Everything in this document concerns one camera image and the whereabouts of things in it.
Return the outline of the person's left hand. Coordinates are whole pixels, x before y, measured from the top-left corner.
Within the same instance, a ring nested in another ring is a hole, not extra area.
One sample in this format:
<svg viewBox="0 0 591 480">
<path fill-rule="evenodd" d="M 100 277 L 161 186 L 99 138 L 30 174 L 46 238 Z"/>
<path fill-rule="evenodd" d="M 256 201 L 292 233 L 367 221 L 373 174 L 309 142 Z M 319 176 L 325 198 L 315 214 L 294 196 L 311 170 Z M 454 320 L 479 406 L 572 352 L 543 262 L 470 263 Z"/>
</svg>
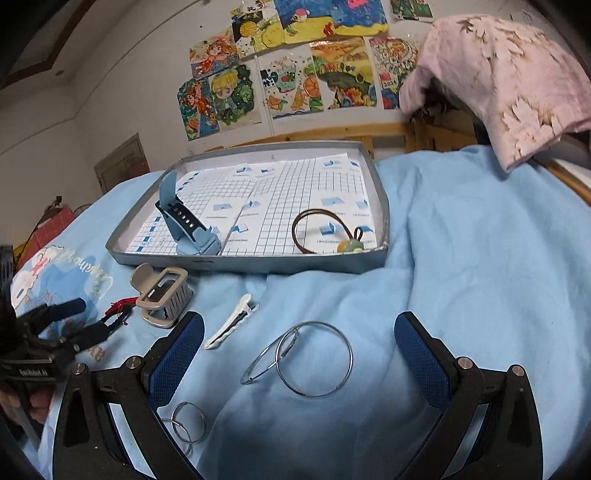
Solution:
<svg viewBox="0 0 591 480">
<path fill-rule="evenodd" d="M 49 414 L 51 401 L 55 388 L 53 386 L 44 386 L 35 390 L 29 399 L 30 408 L 28 409 L 30 417 L 40 424 L 46 422 Z M 10 389 L 2 388 L 0 393 L 1 406 L 8 417 L 19 424 L 16 410 L 21 407 L 18 396 Z"/>
</svg>

